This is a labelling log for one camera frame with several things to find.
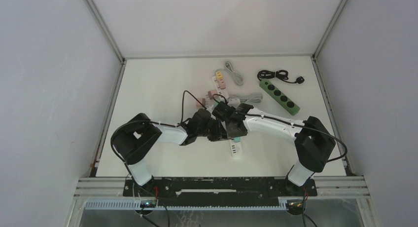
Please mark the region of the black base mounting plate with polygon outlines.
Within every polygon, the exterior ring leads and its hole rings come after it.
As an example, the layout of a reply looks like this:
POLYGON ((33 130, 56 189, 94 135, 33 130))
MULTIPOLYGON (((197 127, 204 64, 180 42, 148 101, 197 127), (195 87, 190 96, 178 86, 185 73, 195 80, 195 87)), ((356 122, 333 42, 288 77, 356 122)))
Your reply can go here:
POLYGON ((127 179, 123 187, 124 197, 150 197, 167 207, 273 207, 281 198, 317 195, 313 179, 298 187, 275 177, 153 178, 142 187, 127 179))

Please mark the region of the white power strip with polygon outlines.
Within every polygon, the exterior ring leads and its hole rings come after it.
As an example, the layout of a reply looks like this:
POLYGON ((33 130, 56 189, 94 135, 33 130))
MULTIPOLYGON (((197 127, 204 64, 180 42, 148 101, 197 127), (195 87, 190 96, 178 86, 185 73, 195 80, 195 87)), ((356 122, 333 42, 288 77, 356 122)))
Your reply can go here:
POLYGON ((233 141, 233 138, 231 140, 229 140, 229 144, 230 144, 230 152, 231 152, 231 156, 234 159, 238 159, 241 158, 243 155, 243 149, 242 149, 242 144, 240 143, 235 143, 233 141))
POLYGON ((214 85, 215 90, 217 91, 217 93, 219 95, 224 96, 228 100, 229 99, 229 93, 227 92, 227 89, 226 88, 225 89, 220 89, 219 88, 218 81, 216 80, 216 77, 215 76, 213 76, 211 80, 212 80, 212 83, 213 83, 213 85, 214 85))

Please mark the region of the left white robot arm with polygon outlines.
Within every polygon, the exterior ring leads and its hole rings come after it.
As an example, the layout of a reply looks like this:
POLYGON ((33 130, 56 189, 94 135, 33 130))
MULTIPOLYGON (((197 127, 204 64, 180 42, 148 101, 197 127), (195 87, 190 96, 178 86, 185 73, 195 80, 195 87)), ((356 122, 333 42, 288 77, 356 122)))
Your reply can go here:
POLYGON ((210 142, 228 139, 221 121, 213 118, 208 110, 199 109, 177 125, 154 122, 139 113, 114 131, 110 146, 135 182, 135 190, 147 196, 154 190, 153 176, 144 160, 151 148, 156 143, 187 146, 198 137, 206 137, 210 142))

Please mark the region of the pink charger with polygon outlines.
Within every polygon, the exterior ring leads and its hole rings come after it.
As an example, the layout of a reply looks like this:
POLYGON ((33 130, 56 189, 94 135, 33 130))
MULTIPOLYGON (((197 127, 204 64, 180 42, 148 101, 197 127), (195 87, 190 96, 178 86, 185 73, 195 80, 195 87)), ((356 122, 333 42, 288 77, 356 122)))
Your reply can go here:
POLYGON ((226 88, 226 83, 222 78, 218 80, 218 85, 219 85, 220 89, 225 89, 226 88))
POLYGON ((208 92, 208 98, 209 98, 210 100, 213 100, 213 96, 214 96, 214 94, 217 94, 217 91, 216 91, 216 90, 210 90, 210 91, 208 92))
POLYGON ((198 98, 196 101, 196 107, 198 108, 206 108, 206 100, 205 98, 198 98))

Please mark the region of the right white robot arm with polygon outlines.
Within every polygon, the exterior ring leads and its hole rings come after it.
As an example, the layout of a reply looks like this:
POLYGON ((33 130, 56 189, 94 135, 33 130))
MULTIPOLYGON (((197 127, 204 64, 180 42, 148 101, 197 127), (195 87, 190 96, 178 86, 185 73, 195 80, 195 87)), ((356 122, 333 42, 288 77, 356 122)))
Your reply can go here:
POLYGON ((295 147, 298 160, 289 170, 284 183, 290 195, 298 195, 313 174, 323 171, 336 146, 335 137, 314 116, 296 120, 263 112, 249 104, 241 103, 235 108, 224 102, 219 102, 211 113, 225 123, 231 138, 260 132, 278 137, 295 147))

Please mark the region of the green power strip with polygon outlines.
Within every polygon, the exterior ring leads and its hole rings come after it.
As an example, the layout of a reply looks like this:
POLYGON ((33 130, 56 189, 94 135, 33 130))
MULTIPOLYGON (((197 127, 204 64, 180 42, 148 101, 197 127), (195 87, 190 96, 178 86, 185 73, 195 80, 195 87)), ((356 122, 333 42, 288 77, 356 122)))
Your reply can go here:
POLYGON ((290 115, 296 115, 300 107, 287 97, 280 89, 273 85, 268 79, 262 79, 259 86, 282 106, 290 115))

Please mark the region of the yellow charger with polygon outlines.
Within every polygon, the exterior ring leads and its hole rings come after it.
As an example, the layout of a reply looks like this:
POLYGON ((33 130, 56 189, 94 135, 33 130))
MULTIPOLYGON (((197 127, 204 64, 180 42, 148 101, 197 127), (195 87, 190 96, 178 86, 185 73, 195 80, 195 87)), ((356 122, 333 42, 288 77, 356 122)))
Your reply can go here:
POLYGON ((223 79, 223 75, 222 75, 221 71, 216 71, 215 72, 215 77, 216 77, 216 80, 223 79))

